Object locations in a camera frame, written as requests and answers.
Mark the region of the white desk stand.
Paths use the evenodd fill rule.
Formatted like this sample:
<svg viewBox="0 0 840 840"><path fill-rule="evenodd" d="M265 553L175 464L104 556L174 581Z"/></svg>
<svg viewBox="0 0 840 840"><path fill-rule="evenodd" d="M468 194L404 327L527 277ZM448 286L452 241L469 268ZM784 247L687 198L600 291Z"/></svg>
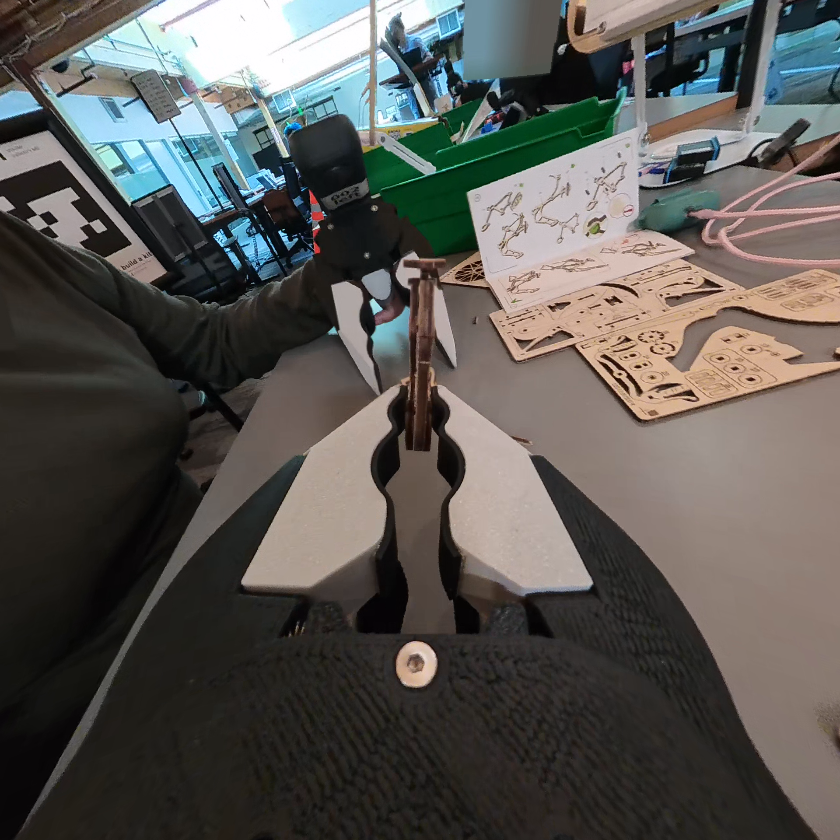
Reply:
<svg viewBox="0 0 840 840"><path fill-rule="evenodd" d="M653 168L663 172L672 161L678 144L707 140L712 136L718 137L721 148L718 159L707 165L707 172L719 171L725 165L742 163L755 154L769 157L768 148L777 141L780 133L761 131L759 123L765 107L765 88L782 6L781 1L752 2L748 22L743 30L737 85L740 121L738 127L732 130L692 129L673 132L660 141L652 141L647 119L645 36L632 39L634 126L638 133L641 170Z"/></svg>

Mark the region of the small black blue box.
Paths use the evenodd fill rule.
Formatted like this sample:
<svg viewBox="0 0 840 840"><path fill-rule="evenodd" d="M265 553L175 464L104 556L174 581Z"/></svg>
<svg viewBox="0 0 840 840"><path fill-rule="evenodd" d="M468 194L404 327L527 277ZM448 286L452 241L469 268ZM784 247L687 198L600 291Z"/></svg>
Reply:
<svg viewBox="0 0 840 840"><path fill-rule="evenodd" d="M707 140L678 144L666 172L668 179L684 181L703 175L707 165L718 159L720 148L717 136L712 136Z"/></svg>

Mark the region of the wooden parts sheet with slots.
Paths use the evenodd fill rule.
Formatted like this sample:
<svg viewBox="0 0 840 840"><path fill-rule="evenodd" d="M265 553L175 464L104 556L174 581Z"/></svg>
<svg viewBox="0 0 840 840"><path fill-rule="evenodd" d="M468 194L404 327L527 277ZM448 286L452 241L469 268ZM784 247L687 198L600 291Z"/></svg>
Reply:
<svg viewBox="0 0 840 840"><path fill-rule="evenodd" d="M629 329L688 301L742 289L676 259L516 313L499 310L490 321L512 359L524 362Z"/></svg>

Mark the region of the black chair base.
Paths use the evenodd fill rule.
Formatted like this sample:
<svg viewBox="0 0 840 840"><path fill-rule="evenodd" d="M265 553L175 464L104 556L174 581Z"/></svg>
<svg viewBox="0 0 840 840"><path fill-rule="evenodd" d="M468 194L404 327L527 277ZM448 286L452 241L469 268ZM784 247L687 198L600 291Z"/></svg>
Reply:
<svg viewBox="0 0 840 840"><path fill-rule="evenodd" d="M197 460L200 466L220 464L227 456L245 420L209 386L174 381L187 413L187 433L180 461Z"/></svg>

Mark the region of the wooden parts sheet large cutout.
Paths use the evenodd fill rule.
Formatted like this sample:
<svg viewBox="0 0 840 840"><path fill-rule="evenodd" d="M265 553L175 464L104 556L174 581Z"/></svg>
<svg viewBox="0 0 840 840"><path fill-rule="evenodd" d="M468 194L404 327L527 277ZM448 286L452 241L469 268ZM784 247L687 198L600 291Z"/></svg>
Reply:
<svg viewBox="0 0 840 840"><path fill-rule="evenodd" d="M838 371L835 360L795 364L803 353L739 326L715 331L686 371L674 365L686 331L724 311L810 326L839 323L839 277L812 269L670 309L579 343L578 354L640 422L654 422Z"/></svg>

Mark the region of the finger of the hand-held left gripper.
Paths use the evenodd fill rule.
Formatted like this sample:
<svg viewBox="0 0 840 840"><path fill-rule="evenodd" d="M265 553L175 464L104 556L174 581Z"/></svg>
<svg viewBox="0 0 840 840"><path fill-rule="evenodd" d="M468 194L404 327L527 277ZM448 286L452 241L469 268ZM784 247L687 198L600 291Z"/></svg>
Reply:
<svg viewBox="0 0 840 840"><path fill-rule="evenodd" d="M331 292L337 334L366 384L381 394L382 378L373 352L373 311L365 292L348 281L333 285Z"/></svg>
<svg viewBox="0 0 840 840"><path fill-rule="evenodd" d="M395 282L405 292L404 298L410 293L409 282L410 278L414 277L407 263L420 258L416 251L409 251L400 259L395 268ZM439 280L434 281L434 329L435 341L440 353L451 368L456 368L458 359L455 336L448 316L445 294Z"/></svg>

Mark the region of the grey monitor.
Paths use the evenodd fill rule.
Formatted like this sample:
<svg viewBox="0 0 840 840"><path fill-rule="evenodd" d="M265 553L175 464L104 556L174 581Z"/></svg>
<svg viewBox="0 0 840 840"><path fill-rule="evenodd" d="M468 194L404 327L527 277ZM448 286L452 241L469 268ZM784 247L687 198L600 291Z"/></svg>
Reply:
<svg viewBox="0 0 840 840"><path fill-rule="evenodd" d="M562 1L465 1L466 79L538 77L557 56Z"/></svg>

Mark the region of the teal rounded device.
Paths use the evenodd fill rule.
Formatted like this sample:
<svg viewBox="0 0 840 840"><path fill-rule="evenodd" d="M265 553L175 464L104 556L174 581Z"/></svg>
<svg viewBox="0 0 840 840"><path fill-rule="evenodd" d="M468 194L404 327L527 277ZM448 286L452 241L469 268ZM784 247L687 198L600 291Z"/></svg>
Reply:
<svg viewBox="0 0 840 840"><path fill-rule="evenodd" d="M673 234L706 222L708 214L717 212L720 206L720 195L713 190L686 188L668 192L639 213L637 229Z"/></svg>

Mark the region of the green plastic bin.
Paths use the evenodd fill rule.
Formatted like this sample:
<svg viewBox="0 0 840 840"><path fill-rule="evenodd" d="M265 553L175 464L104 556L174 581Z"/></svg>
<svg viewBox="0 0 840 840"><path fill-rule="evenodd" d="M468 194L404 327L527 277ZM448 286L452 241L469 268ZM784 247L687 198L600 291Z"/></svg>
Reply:
<svg viewBox="0 0 840 840"><path fill-rule="evenodd" d="M437 152L429 174L384 189L380 196L406 217L434 256L475 250L506 228L529 229L539 199L525 172L611 138L625 92L612 100L589 98L516 125L481 134Z"/></svg>
<svg viewBox="0 0 840 840"><path fill-rule="evenodd" d="M411 162L389 150L384 144L367 144L370 133L367 129L359 132L364 155L364 167L372 195L381 194L384 189L411 181L424 174L431 173L429 166L437 167L437 152L451 146L451 134L446 122L422 120L390 127L378 128L379 140L387 136L408 150L418 160L426 162L423 169L417 169Z"/></svg>

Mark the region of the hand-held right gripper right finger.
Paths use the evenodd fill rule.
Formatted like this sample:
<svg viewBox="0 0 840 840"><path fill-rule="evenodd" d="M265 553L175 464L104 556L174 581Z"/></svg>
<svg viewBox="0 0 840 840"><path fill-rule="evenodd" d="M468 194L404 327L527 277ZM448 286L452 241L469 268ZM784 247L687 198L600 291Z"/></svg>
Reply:
<svg viewBox="0 0 840 840"><path fill-rule="evenodd" d="M432 394L440 512L438 568L457 632L478 632L497 606L589 593L592 575L546 478L553 467L448 388Z"/></svg>

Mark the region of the black office chair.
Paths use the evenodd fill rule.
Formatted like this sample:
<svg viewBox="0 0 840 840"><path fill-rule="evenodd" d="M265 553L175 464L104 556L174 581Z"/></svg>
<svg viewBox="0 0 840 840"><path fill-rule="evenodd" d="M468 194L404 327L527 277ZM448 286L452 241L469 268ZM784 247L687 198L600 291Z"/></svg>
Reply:
<svg viewBox="0 0 840 840"><path fill-rule="evenodd" d="M262 196L247 198L224 163L213 166L213 174L232 207L247 216L266 241L274 261L284 275L292 272L292 251L286 246Z"/></svg>

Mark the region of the wooden model frame assembly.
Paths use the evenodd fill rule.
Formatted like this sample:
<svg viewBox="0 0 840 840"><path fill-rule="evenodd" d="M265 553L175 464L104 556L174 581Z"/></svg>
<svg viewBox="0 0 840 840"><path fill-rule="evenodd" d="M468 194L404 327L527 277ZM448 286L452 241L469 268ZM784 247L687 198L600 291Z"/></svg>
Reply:
<svg viewBox="0 0 840 840"><path fill-rule="evenodd" d="M409 376L405 410L406 449L427 452L431 448L432 390L435 384L432 367L436 340L434 320L435 293L439 285L442 259L405 260L409 272L410 306L408 319Z"/></svg>

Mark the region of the wooden spoked wheel sheet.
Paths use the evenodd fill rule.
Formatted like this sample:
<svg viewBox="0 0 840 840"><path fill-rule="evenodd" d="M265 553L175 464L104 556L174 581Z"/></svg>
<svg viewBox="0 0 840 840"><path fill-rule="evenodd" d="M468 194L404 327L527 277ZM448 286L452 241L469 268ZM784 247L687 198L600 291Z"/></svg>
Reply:
<svg viewBox="0 0 840 840"><path fill-rule="evenodd" d="M458 264L448 268L440 277L440 281L443 284L449 284L451 286L490 288L490 284L485 277L479 251L472 253L458 262Z"/></svg>

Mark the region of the person's left forearm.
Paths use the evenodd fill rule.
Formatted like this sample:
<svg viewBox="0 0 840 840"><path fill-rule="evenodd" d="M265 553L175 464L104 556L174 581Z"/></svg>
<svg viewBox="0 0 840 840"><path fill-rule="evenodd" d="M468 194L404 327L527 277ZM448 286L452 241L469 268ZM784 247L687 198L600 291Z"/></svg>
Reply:
<svg viewBox="0 0 840 840"><path fill-rule="evenodd" d="M316 259L225 306L168 295L102 259L89 259L76 283L136 333L162 372L194 383L233 387L258 379L335 323L329 281Z"/></svg>

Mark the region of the thin wooden pole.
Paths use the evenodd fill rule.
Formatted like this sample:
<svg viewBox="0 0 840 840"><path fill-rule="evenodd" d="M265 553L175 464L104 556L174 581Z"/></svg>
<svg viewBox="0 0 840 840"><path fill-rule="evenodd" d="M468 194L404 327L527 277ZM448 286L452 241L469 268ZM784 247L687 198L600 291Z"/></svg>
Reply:
<svg viewBox="0 0 840 840"><path fill-rule="evenodd" d="M369 80L367 85L369 129L367 145L373 149L376 146L376 96L377 96L377 51L379 48L379 27L377 1L369 1Z"/></svg>

